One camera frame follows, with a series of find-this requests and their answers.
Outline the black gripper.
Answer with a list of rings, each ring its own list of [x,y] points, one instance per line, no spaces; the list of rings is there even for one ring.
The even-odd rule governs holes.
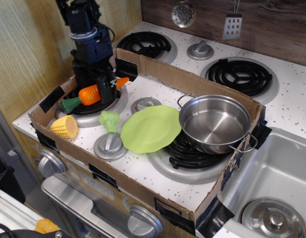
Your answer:
[[[91,31],[70,33],[76,49],[71,51],[72,67],[81,88],[97,85],[102,103],[116,99],[117,80],[109,59],[113,55],[109,29],[94,27]]]

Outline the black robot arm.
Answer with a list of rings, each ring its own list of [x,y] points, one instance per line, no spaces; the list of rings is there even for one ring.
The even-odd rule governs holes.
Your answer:
[[[56,4],[75,42],[70,53],[76,79],[83,88],[97,85],[101,102],[112,102],[116,98],[116,77],[109,62],[112,30],[99,22],[99,5],[94,0],[57,0]]]

